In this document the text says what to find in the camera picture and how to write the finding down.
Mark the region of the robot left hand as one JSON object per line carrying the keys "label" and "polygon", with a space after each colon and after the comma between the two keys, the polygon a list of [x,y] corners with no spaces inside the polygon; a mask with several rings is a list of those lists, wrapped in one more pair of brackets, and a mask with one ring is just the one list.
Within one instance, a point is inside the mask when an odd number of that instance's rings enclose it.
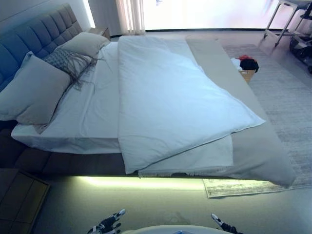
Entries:
{"label": "robot left hand", "polygon": [[125,209],[114,213],[108,218],[102,220],[98,225],[93,226],[87,233],[88,234],[119,234],[121,233],[121,223],[117,223],[120,218],[125,214]]}

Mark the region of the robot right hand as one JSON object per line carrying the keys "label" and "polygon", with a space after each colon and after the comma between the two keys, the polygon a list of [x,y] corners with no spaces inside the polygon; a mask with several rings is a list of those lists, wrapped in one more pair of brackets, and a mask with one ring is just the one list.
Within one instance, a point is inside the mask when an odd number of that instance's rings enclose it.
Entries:
{"label": "robot right hand", "polygon": [[237,234],[238,231],[235,226],[231,226],[224,221],[222,221],[217,215],[211,214],[213,221],[223,230],[229,233]]}

